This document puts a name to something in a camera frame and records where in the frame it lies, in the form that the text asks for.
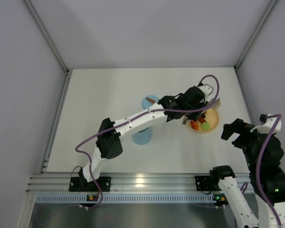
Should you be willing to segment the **light blue cylindrical container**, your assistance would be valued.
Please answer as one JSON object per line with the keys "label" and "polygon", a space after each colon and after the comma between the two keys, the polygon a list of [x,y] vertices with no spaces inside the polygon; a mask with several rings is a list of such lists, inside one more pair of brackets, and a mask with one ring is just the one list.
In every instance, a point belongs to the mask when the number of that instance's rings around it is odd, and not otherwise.
{"label": "light blue cylindrical container", "polygon": [[152,128],[148,127],[132,135],[132,141],[137,145],[147,144],[152,137]]}

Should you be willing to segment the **metal serving tongs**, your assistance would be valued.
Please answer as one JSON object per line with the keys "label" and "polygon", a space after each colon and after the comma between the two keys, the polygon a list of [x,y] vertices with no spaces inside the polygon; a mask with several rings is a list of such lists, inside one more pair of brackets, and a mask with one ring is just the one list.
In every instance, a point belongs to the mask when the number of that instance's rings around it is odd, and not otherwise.
{"label": "metal serving tongs", "polygon": [[[221,105],[221,101],[220,101],[220,98],[216,99],[215,102],[214,102],[214,105],[211,106],[212,109],[218,109]],[[189,119],[187,116],[184,116],[183,117],[183,120],[182,120],[182,124],[185,125],[187,123],[187,121],[191,121],[191,119]]]}

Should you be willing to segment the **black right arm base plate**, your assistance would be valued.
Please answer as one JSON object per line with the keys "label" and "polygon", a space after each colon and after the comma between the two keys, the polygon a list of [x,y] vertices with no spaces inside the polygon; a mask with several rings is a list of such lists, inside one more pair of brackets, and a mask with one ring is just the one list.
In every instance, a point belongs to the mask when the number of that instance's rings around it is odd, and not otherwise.
{"label": "black right arm base plate", "polygon": [[218,185],[211,179],[209,175],[195,176],[196,190],[205,194],[210,194],[213,191],[219,191]]}

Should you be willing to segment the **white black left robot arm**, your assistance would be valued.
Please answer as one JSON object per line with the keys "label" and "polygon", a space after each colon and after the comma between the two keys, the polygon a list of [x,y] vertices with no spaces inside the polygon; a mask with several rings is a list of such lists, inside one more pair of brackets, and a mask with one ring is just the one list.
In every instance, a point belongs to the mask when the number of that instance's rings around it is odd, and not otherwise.
{"label": "white black left robot arm", "polygon": [[149,108],[127,118],[118,121],[104,119],[99,128],[93,157],[80,170],[79,177],[85,183],[98,179],[105,163],[122,154],[122,142],[127,136],[183,116],[192,121],[198,120],[211,93],[209,86],[201,84],[176,96],[166,95]]}

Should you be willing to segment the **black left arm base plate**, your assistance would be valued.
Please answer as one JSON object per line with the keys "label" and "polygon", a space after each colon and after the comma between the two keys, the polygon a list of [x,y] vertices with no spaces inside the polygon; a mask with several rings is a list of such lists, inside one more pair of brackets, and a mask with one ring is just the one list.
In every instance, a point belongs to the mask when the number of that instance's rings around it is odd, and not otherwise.
{"label": "black left arm base plate", "polygon": [[[96,182],[99,185],[101,191],[110,192],[111,177],[108,177],[108,176],[99,177],[96,180]],[[80,180],[79,177],[71,177],[68,191],[69,192],[96,192],[96,191],[99,191],[99,189],[93,181],[85,183],[83,180]]]}

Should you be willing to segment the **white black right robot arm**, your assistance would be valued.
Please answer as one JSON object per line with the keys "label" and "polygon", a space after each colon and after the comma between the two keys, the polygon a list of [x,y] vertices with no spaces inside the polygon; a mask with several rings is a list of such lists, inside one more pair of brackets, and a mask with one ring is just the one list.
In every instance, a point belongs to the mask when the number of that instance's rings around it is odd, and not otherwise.
{"label": "white black right robot arm", "polygon": [[245,156],[258,215],[252,212],[230,166],[214,167],[209,173],[227,198],[239,228],[284,228],[285,173],[280,168],[284,151],[275,136],[281,130],[281,115],[262,114],[260,121],[261,125],[254,126],[236,119],[223,126],[221,135],[221,139],[228,140],[238,134],[232,145]]}

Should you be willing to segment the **green round macaron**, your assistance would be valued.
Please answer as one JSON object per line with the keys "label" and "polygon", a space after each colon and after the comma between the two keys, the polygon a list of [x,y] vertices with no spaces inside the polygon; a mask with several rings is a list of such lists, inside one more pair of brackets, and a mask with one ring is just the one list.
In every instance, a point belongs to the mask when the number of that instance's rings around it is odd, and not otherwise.
{"label": "green round macaron", "polygon": [[209,131],[210,130],[210,124],[208,122],[204,122],[201,124],[201,128],[203,131]]}

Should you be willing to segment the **red orange grilled piece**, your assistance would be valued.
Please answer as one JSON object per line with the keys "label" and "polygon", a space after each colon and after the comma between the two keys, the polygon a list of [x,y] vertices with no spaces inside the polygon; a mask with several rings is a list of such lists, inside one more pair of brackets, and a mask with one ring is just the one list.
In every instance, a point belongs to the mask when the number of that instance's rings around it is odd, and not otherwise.
{"label": "red orange grilled piece", "polygon": [[190,124],[191,124],[191,127],[192,127],[193,130],[197,131],[197,130],[199,129],[199,124],[198,124],[198,122],[196,122],[196,121],[191,121]]}

